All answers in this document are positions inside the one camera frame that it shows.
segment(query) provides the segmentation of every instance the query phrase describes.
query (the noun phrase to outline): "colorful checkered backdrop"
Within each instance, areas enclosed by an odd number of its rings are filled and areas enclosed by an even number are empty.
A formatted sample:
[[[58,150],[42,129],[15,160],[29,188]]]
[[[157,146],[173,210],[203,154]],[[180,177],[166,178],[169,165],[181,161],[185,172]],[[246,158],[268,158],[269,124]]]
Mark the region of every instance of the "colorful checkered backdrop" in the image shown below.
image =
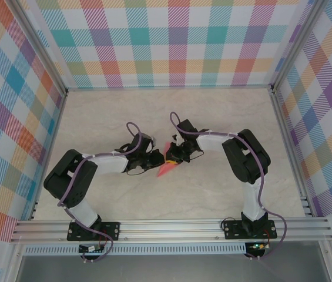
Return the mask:
[[[16,222],[32,207],[61,100],[0,0],[0,275]]]
[[[317,213],[332,224],[332,0],[280,92]]]
[[[307,2],[21,0],[78,88],[267,85]]]

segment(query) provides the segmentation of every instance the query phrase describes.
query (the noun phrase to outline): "marble floor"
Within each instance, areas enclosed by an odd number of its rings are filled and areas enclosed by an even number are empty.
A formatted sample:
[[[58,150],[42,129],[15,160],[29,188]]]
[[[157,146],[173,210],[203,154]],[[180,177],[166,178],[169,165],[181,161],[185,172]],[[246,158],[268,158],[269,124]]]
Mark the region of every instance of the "marble floor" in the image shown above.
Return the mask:
[[[51,155],[48,172],[68,149],[96,154],[132,141],[125,128],[133,121],[155,136],[163,151],[176,133],[175,111],[197,129],[239,132],[250,129],[271,158],[263,193],[266,207],[286,217],[304,216],[286,150],[266,89],[113,90],[71,92]],[[191,163],[156,177],[159,169],[138,176],[96,176],[86,195],[103,219],[198,219],[239,217],[242,184],[226,157],[206,152]],[[69,219],[45,189],[36,220]]]

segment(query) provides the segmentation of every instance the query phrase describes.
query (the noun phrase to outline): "purple cable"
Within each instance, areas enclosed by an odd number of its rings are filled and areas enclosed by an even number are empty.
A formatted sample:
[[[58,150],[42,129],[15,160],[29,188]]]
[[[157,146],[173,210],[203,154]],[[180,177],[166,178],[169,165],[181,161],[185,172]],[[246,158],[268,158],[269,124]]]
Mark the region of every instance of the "purple cable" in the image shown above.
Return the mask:
[[[175,122],[173,121],[172,119],[172,116],[175,115],[177,120],[179,121],[180,123],[180,118],[179,116],[177,115],[177,113],[175,112],[171,112],[170,113],[170,120],[171,120],[171,123],[172,125],[180,132],[184,133],[184,134],[189,134],[189,135],[219,135],[219,136],[229,136],[229,137],[233,137],[233,138],[236,138],[237,140],[241,141],[242,144],[245,145],[245,147],[247,147],[247,149],[250,151],[250,153],[252,154],[252,156],[254,157],[254,160],[256,161],[257,165],[259,166],[259,169],[260,169],[260,174],[261,174],[261,185],[260,185],[260,189],[259,189],[259,195],[257,197],[257,201],[260,205],[260,207],[266,211],[268,214],[271,214],[273,216],[276,216],[276,217],[279,217],[280,219],[282,219],[283,221],[283,224],[284,224],[284,232],[283,232],[283,235],[281,237],[281,240],[279,241],[279,244],[269,253],[263,255],[263,257],[266,257],[266,256],[269,256],[271,254],[274,253],[274,251],[276,249],[278,249],[283,241],[284,241],[284,238],[286,237],[286,233],[287,233],[287,222],[286,220],[284,219],[283,216],[281,216],[280,214],[277,214],[277,213],[273,213],[272,211],[266,209],[264,207],[264,205],[262,204],[261,202],[261,195],[262,195],[262,191],[264,189],[264,184],[265,184],[265,173],[264,173],[264,170],[262,168],[262,165],[260,163],[260,160],[259,160],[259,157],[257,157],[256,153],[254,152],[254,150],[249,146],[249,144],[243,139],[243,138],[240,138],[238,135],[235,135],[235,134],[232,134],[232,133],[222,133],[222,132],[188,132],[188,131],[185,131],[185,130],[182,130],[180,128],[178,128],[178,126],[175,124]]]
[[[73,176],[72,176],[72,179],[71,179],[71,182],[69,182],[69,186],[68,188],[66,189],[64,195],[61,197],[59,203],[58,203],[58,206],[59,207],[64,207],[65,208],[65,212],[72,218],[76,221],[76,223],[78,225],[80,225],[82,228],[86,229],[87,231],[90,231],[90,232],[94,232],[96,234],[99,234],[103,237],[106,237],[108,240],[110,240],[111,242],[111,246],[109,247],[109,249],[104,253],[102,254],[101,256],[99,256],[96,260],[88,260],[85,258],[85,254],[83,253],[82,254],[82,257],[85,261],[88,261],[89,263],[94,263],[96,261],[99,261],[101,259],[103,259],[104,257],[107,256],[107,254],[112,250],[112,247],[113,247],[113,240],[111,238],[111,236],[108,236],[107,234],[103,233],[103,232],[100,232],[100,231],[97,231],[97,230],[94,230],[92,228],[89,228],[87,226],[85,226],[83,223],[79,222],[73,215],[72,213],[64,206],[64,200],[66,199],[66,197],[68,196],[69,192],[72,190],[72,187],[73,187],[73,184],[74,184],[74,181],[76,179],[76,176],[79,172],[79,170],[81,169],[82,165],[87,161],[87,160],[90,160],[90,159],[93,159],[94,157],[102,157],[102,156],[125,156],[125,155],[128,155],[130,153],[133,153],[135,150],[138,149],[138,147],[140,146],[141,144],[141,141],[142,141],[142,134],[141,134],[141,130],[140,128],[133,122],[128,122],[126,124],[126,128],[128,129],[129,133],[132,135],[132,136],[135,136],[135,134],[131,131],[131,129],[129,128],[129,125],[133,125],[136,129],[137,129],[137,132],[139,134],[139,138],[138,138],[138,142],[137,142],[137,145],[130,151],[128,152],[125,152],[125,153],[100,153],[100,154],[96,154],[96,155],[91,155],[91,156],[87,156],[86,158],[84,158],[77,166]]]

